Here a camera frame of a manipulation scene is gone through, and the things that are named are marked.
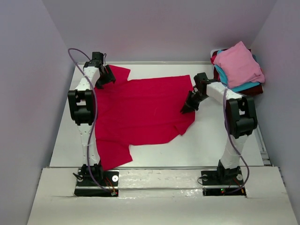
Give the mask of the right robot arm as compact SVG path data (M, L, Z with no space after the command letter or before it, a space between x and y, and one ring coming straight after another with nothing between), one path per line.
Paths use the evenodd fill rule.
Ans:
M194 76L195 85L189 91L181 109L182 114L197 111L200 103L211 97L223 106L227 142L224 153L214 171L202 171L201 184L222 186L247 182L242 177L240 163L245 163L242 151L246 140L257 128L255 102L251 96L238 94L216 79L208 79L205 73Z

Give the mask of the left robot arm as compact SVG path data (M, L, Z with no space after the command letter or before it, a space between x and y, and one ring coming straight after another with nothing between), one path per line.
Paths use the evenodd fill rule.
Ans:
M116 81L111 69L105 64L105 53L93 52L83 67L80 67L71 55L71 51L83 51L70 48L68 54L82 74L77 86L68 91L67 99L71 119L77 125L82 144L82 167L76 178L82 182L90 182L104 189L100 184L104 179L101 159L97 150L95 125L98 117L98 102L95 89Z

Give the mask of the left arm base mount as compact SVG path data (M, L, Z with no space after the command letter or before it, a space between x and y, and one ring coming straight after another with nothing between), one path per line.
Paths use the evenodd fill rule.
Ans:
M103 179L95 177L94 180L88 175L83 177L80 169L73 173L76 177L74 195L77 197L118 197L119 196L119 170L104 171Z

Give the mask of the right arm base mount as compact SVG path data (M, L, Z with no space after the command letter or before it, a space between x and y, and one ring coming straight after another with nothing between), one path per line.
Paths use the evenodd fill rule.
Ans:
M203 196L246 196L241 172L226 180L217 177L217 171L201 171L201 176L197 182L202 185Z

